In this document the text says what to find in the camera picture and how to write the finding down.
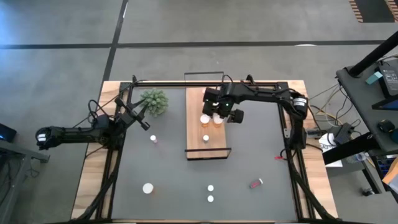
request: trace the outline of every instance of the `white round object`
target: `white round object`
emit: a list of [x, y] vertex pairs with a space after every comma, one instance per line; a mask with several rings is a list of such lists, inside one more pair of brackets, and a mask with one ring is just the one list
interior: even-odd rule
[[214, 187], [213, 187], [212, 185], [209, 185], [209, 186], [207, 187], [207, 190], [210, 191], [210, 192], [212, 192], [212, 191], [214, 191]]
[[214, 197], [209, 195], [209, 197], [207, 197], [207, 201], [208, 202], [213, 202], [214, 201]]
[[224, 118], [220, 118], [218, 114], [213, 115], [213, 121], [215, 124], [221, 124], [224, 121]]
[[151, 183], [146, 183], [142, 187], [142, 191], [144, 191], [145, 194], [150, 194], [154, 190], [154, 186]]
[[210, 121], [210, 117], [208, 115], [203, 114], [202, 116], [200, 116], [200, 122], [202, 124], [207, 124]]

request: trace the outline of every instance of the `red and white object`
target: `red and white object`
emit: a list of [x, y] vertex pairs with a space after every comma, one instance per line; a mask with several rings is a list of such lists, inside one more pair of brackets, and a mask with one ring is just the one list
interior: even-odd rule
[[262, 182], [261, 178], [258, 178], [257, 180], [254, 180], [254, 181], [252, 181], [252, 182], [250, 183], [250, 188], [253, 189], [253, 188], [255, 188], [255, 187], [258, 187], [258, 186], [260, 186], [262, 183], [263, 183], [263, 182]]
[[154, 135], [151, 135], [151, 136], [150, 136], [150, 140], [151, 140], [152, 142], [154, 142], [154, 143], [157, 143], [156, 136], [154, 136]]

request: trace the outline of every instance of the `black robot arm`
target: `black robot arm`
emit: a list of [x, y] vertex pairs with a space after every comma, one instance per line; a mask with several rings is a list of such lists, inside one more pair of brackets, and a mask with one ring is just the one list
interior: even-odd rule
[[144, 130], [149, 129], [149, 124], [143, 122], [146, 106], [136, 113], [133, 109], [141, 104], [143, 101], [137, 103], [128, 103], [125, 105], [120, 98], [115, 99], [115, 103], [124, 108], [123, 113], [118, 113], [114, 119], [106, 114], [102, 114], [94, 118], [90, 128], [63, 128], [63, 127], [45, 127], [40, 128], [36, 132], [36, 141], [39, 150], [57, 147], [63, 143], [92, 143], [97, 142], [104, 147], [114, 146], [119, 137], [130, 127], [134, 122], [139, 122]]
[[232, 110], [232, 107], [235, 103], [240, 104], [245, 100], [280, 104], [292, 122], [289, 145], [305, 148], [307, 134], [303, 128], [303, 121], [307, 117], [308, 99], [293, 89], [270, 90], [248, 86], [245, 83], [225, 83], [221, 85], [220, 90], [206, 89], [203, 97], [205, 102], [203, 113], [208, 116], [217, 113], [221, 118], [228, 117], [227, 122], [242, 123], [244, 112], [239, 109]]

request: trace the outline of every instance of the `succulent plant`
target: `succulent plant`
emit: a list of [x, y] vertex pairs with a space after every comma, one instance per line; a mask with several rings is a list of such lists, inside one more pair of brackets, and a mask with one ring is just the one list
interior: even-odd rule
[[163, 90], [146, 90], [141, 94], [141, 99], [145, 100], [141, 103], [141, 106], [148, 105], [148, 113], [155, 118], [164, 113], [169, 106], [169, 104], [167, 104], [169, 99], [166, 97]]

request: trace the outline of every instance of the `small white container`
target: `small white container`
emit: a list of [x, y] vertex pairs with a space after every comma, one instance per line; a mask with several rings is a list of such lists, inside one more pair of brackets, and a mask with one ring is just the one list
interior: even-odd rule
[[150, 140], [153, 141], [154, 143], [157, 143], [156, 136], [154, 136], [154, 135], [150, 136]]
[[212, 191], [214, 191], [214, 187], [213, 187], [212, 185], [209, 185], [209, 186], [207, 187], [207, 190], [208, 190], [209, 192], [212, 192]]
[[203, 136], [203, 142], [208, 143], [209, 142], [209, 136], [206, 134]]
[[214, 126], [216, 126], [218, 128], [223, 124], [224, 118], [220, 118], [220, 116], [215, 113], [215, 114], [213, 114], [213, 122], [214, 122]]
[[205, 115], [205, 114], [201, 115], [200, 122], [201, 122], [202, 127], [207, 127], [209, 125], [210, 119], [211, 118], [208, 115]]
[[210, 203], [213, 202], [214, 201], [214, 197], [209, 195], [209, 197], [207, 197], [207, 201], [210, 202]]

